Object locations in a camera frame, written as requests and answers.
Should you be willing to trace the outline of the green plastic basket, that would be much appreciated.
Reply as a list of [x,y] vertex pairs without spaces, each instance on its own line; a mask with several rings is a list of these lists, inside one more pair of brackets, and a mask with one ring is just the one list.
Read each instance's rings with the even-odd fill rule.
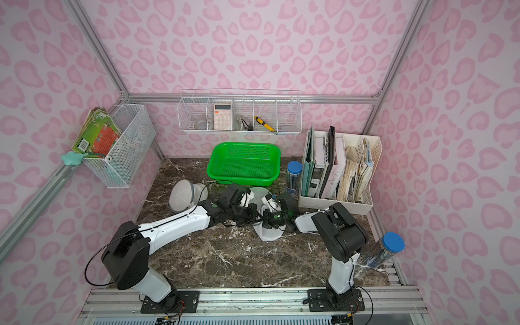
[[213,149],[207,166],[215,181],[270,186],[280,175],[281,151],[273,144],[224,142]]

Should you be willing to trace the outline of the white file organizer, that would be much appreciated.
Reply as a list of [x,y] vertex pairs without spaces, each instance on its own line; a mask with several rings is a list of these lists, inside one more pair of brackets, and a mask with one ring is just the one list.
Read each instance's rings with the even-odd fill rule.
[[383,146],[370,135],[328,131],[307,132],[299,206],[326,209],[341,203],[354,215],[368,215],[373,208],[371,181]]

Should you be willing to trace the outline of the metal clips in shelf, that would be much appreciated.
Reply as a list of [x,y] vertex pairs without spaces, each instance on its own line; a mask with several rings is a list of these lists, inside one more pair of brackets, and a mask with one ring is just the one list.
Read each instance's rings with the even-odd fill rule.
[[253,123],[241,115],[236,116],[236,123],[237,123],[238,131],[248,131],[248,132],[254,131]]

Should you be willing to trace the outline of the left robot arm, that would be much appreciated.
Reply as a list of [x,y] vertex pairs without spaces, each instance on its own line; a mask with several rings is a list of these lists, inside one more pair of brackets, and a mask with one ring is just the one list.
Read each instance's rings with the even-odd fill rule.
[[177,239],[224,222],[238,225],[259,219],[252,189],[231,183],[216,198],[206,199],[176,215],[140,226],[125,222],[97,254],[120,291],[132,289],[172,310],[181,298],[168,278],[149,265],[149,256]]

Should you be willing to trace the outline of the pencil tube blue lid lying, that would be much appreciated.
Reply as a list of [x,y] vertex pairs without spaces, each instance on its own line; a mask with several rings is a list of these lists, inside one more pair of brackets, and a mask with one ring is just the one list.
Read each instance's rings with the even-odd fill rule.
[[378,268],[404,249],[403,238],[395,232],[388,232],[367,251],[363,264],[369,268]]

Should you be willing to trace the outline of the white calculator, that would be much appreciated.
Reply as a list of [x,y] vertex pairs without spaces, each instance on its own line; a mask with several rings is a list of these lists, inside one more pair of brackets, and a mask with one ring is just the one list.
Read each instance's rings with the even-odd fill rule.
[[231,104],[215,104],[214,105],[214,130],[231,131],[232,122],[232,105]]

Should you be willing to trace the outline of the round metal tin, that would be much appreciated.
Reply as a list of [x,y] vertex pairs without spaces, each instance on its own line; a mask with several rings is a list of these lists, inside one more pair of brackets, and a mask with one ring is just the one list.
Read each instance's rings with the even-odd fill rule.
[[207,131],[208,124],[207,119],[199,119],[194,123],[193,129],[196,131]]

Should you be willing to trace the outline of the mint green star hook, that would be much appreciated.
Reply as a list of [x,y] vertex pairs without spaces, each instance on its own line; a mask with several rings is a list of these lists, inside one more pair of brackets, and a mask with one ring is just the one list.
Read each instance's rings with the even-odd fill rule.
[[83,159],[87,157],[87,153],[78,153],[75,151],[70,151],[61,156],[63,163],[66,166],[78,166],[82,163]]

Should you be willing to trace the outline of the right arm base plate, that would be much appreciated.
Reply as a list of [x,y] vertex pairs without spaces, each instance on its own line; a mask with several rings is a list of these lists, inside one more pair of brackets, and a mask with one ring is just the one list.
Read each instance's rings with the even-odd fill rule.
[[308,305],[311,312],[344,311],[354,314],[366,310],[361,291],[357,288],[340,295],[331,289],[310,289],[303,304]]

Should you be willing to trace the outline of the black binder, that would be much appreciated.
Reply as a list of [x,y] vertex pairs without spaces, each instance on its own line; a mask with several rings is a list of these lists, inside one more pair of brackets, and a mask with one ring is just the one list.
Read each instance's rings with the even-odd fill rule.
[[324,172],[322,174],[322,189],[321,191],[324,191],[325,185],[329,179],[330,171],[332,169],[333,163],[334,163],[334,153],[335,153],[335,127],[330,126],[329,130],[327,132],[327,136],[325,137],[325,168]]

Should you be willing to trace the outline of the white book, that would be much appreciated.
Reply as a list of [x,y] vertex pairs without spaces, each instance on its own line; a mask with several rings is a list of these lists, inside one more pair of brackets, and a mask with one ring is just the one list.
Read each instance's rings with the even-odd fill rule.
[[345,165],[346,158],[344,139],[342,136],[337,136],[334,139],[334,161],[331,165],[332,169],[325,185],[322,198],[331,199],[334,196],[337,186],[339,185],[339,182],[343,176]]

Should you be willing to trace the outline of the pencil tube blue lid standing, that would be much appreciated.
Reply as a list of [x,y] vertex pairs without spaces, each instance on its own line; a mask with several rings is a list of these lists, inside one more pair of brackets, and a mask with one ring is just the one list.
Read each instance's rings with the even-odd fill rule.
[[303,165],[299,161],[291,161],[287,165],[286,190],[292,196],[297,196]]

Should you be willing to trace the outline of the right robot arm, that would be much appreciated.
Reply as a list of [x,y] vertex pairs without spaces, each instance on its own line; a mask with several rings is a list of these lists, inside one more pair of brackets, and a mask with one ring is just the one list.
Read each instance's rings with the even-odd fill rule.
[[319,234],[333,258],[331,272],[326,288],[307,291],[303,303],[308,304],[311,311],[345,311],[349,307],[361,310],[362,297],[355,288],[353,276],[361,248],[368,240],[365,229],[341,203],[299,216],[294,203],[289,194],[278,199],[266,194],[260,199],[255,232],[265,242],[277,241],[290,227],[300,233]]

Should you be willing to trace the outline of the white mesh laundry bag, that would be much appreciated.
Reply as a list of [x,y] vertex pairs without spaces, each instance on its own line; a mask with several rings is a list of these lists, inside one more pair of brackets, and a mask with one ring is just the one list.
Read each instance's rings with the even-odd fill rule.
[[178,181],[169,197],[169,208],[174,213],[181,213],[206,200],[208,189],[202,184],[193,184],[189,180]]

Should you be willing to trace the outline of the green red booklet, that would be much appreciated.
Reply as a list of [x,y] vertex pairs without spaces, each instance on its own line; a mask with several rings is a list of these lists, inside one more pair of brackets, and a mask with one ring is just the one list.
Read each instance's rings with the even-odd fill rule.
[[122,135],[122,131],[104,108],[89,112],[72,150],[92,158],[104,158]]

